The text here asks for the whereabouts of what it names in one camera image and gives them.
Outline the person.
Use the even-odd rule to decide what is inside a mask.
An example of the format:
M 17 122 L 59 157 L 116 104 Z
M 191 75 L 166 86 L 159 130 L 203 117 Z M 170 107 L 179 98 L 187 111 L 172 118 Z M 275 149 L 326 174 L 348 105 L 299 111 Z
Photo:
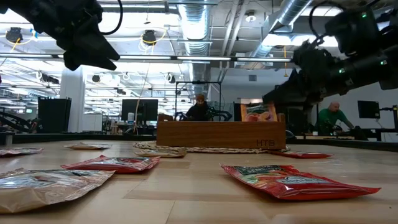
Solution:
M 344 112 L 340 110 L 340 104 L 337 101 L 332 101 L 328 108 L 319 112 L 315 127 L 319 134 L 330 135 L 331 128 L 338 120 L 345 123 L 349 129 L 354 129 L 353 124 L 347 119 Z
M 187 119 L 190 121 L 208 121 L 207 111 L 209 108 L 205 96 L 199 94 L 196 96 L 196 103 L 186 113 Z

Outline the yellow hanging tag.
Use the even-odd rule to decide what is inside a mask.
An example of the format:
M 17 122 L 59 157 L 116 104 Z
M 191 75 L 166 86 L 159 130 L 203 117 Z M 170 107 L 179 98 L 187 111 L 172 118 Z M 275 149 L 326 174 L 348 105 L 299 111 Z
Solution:
M 286 46 L 284 46 L 283 50 L 284 50 L 284 58 L 287 58 Z M 284 63 L 284 68 L 285 68 L 284 77 L 288 78 L 289 75 L 287 74 L 287 62 Z

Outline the silver air duct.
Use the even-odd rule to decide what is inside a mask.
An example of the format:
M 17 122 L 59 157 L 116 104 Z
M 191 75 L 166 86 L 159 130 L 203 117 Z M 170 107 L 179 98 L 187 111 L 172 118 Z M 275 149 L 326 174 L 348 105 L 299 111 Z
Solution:
M 210 44 L 210 6 L 199 4 L 180 4 L 181 30 L 185 40 L 185 51 L 188 56 L 209 56 Z M 190 63 L 188 66 L 190 80 L 210 81 L 210 65 L 207 63 Z
M 294 28 L 294 22 L 303 11 L 309 7 L 312 1 L 313 0 L 283 0 L 280 9 L 266 17 L 261 27 L 261 43 L 252 51 L 250 57 L 266 57 L 273 46 L 277 45 L 271 43 L 271 34 L 278 29 L 291 33 Z

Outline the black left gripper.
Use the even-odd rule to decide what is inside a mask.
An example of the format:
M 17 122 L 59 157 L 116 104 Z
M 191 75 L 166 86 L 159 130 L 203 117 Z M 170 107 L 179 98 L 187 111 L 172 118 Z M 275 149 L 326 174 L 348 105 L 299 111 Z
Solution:
M 75 0 L 37 0 L 37 9 L 39 15 L 44 16 L 44 32 L 53 37 L 59 47 L 69 50 L 77 45 L 93 54 L 66 51 L 63 60 L 68 69 L 76 70 L 81 65 L 107 70 L 117 68 L 110 59 L 119 60 L 120 55 L 98 29 L 77 32 L 93 16 L 80 9 Z

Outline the round woven placemat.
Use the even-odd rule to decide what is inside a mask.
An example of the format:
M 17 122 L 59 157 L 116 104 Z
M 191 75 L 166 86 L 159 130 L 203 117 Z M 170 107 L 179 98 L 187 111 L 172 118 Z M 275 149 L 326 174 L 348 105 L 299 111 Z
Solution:
M 238 148 L 217 148 L 217 147 L 172 147 L 172 146 L 160 146 L 155 141 L 141 141 L 134 142 L 133 147 L 138 149 L 148 150 L 185 150 L 187 152 L 200 152 L 200 153 L 218 153 L 218 154 L 260 154 L 270 152 L 288 152 L 291 150 L 290 147 L 279 150 L 270 149 L 238 149 Z

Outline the white cabinet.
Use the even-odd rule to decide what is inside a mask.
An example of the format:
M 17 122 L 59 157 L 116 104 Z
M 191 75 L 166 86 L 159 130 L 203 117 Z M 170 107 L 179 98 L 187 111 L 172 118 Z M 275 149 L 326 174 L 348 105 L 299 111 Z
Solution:
M 84 114 L 82 131 L 101 132 L 103 128 L 102 114 Z

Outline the beige vanilla tea bag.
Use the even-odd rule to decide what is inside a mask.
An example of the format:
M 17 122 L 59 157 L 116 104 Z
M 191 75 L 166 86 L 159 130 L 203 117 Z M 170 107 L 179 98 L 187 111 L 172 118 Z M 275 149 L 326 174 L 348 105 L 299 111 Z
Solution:
M 76 200 L 102 186 L 114 171 L 27 170 L 0 174 L 0 214 L 19 213 Z
M 176 158 L 176 157 L 185 157 L 187 154 L 186 150 L 179 149 L 179 150 L 150 150 L 145 149 L 139 152 L 135 152 L 137 156 L 142 157 L 162 157 L 162 158 Z
M 112 145 L 109 144 L 85 144 L 82 142 L 79 144 L 71 144 L 65 146 L 65 148 L 74 149 L 74 150 L 104 150 L 104 149 L 109 149 L 111 147 Z

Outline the black computer monitor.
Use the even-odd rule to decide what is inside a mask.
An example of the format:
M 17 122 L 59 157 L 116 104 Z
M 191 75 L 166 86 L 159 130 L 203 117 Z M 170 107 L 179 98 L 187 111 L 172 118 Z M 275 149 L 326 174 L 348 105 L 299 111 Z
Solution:
M 134 113 L 139 121 L 157 121 L 158 104 L 159 101 L 156 99 L 122 100 L 121 119 L 127 121 L 128 114 Z
M 359 118 L 379 119 L 380 109 L 377 101 L 358 101 Z

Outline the black background desk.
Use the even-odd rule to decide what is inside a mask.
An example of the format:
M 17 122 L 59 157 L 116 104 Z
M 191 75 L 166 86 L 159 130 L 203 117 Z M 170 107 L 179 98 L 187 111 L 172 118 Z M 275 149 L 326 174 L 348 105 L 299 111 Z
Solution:
M 380 108 L 381 111 L 390 111 L 393 115 L 393 128 L 385 128 L 383 127 L 379 119 L 373 119 L 375 122 L 380 125 L 380 128 L 360 128 L 359 126 L 355 126 L 354 129 L 350 130 L 349 133 L 354 136 L 356 140 L 365 140 L 367 141 L 369 138 L 376 139 L 377 141 L 382 140 L 382 134 L 390 134 L 396 133 L 398 135 L 398 105 L 392 105 L 391 107 Z

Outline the red strawberry tea bag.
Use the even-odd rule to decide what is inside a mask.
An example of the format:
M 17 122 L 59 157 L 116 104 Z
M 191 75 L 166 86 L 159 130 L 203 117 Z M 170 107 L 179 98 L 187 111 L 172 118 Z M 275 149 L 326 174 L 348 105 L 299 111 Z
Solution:
M 380 191 L 300 172 L 293 166 L 228 166 L 221 168 L 230 176 L 281 200 L 328 200 L 354 198 Z
M 28 147 L 28 148 L 23 148 L 23 147 L 18 147 L 18 148 L 5 148 L 5 149 L 0 149 L 0 157 L 7 157 L 7 156 L 21 156 L 21 155 L 28 155 L 28 154 L 38 154 L 42 152 L 42 148 L 33 148 L 33 147 Z
M 160 162 L 160 157 L 107 157 L 101 155 L 94 159 L 61 165 L 66 170 L 106 170 L 117 174 L 133 174 L 149 170 Z
M 271 154 L 284 156 L 284 157 L 291 157 L 296 159 L 325 159 L 331 157 L 329 154 L 317 153 L 317 152 L 298 152 L 298 151 L 272 151 Z

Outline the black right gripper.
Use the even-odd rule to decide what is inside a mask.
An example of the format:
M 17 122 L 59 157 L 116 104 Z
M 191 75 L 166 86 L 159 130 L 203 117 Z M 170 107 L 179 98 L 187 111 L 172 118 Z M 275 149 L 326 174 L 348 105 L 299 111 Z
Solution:
M 348 61 L 319 49 L 316 42 L 305 41 L 294 50 L 292 61 L 300 70 L 292 78 L 276 85 L 262 100 L 275 107 L 312 108 L 321 95 L 344 95 L 348 92 Z

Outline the wooden tea box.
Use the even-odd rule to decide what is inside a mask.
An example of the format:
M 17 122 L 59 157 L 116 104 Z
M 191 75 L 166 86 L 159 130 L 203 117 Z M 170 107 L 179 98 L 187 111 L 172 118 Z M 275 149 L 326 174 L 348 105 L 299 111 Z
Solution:
M 172 147 L 280 150 L 286 147 L 280 121 L 159 121 L 156 143 Z

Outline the white square pillar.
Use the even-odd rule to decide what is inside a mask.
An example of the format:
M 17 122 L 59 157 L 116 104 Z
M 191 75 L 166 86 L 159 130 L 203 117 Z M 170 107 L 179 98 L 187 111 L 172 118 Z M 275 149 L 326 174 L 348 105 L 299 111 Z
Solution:
M 62 71 L 60 83 L 60 98 L 70 98 L 70 117 L 68 132 L 81 133 L 83 131 L 83 113 L 85 104 L 86 73 L 80 66 L 76 70 L 65 68 Z

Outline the long ceiling light strip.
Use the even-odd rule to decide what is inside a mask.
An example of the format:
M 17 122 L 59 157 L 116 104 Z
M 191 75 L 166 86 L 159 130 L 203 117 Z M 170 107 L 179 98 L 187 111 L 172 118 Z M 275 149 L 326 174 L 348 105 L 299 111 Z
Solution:
M 195 56 L 173 56 L 172 59 L 184 61 L 225 61 L 225 62 L 291 62 L 291 58 L 254 58 L 254 57 L 195 57 Z
M 61 54 L 17 54 L 17 53 L 0 53 L 0 57 L 4 58 L 61 58 Z M 156 56 L 156 55 L 122 55 L 120 59 L 129 60 L 178 60 L 177 56 Z

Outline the black table frame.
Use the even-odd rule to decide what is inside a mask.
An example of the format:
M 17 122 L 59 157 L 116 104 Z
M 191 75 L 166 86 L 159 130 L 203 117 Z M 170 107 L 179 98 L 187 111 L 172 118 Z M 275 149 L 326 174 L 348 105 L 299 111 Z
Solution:
M 133 135 L 105 135 L 84 133 L 39 133 L 39 134 L 10 134 L 12 142 L 49 142 L 49 141 L 72 141 L 72 140 L 105 140 L 113 141 L 155 141 L 155 136 L 133 136 Z M 171 135 L 162 136 L 160 145 L 163 146 L 188 146 L 188 147 L 231 147 L 250 149 L 282 149 L 287 144 L 314 144 L 338 147 L 352 147 L 359 149 L 370 149 L 379 151 L 398 152 L 398 142 L 373 142 L 342 139 L 286 139 L 285 135 L 275 134 L 194 134 L 194 135 Z

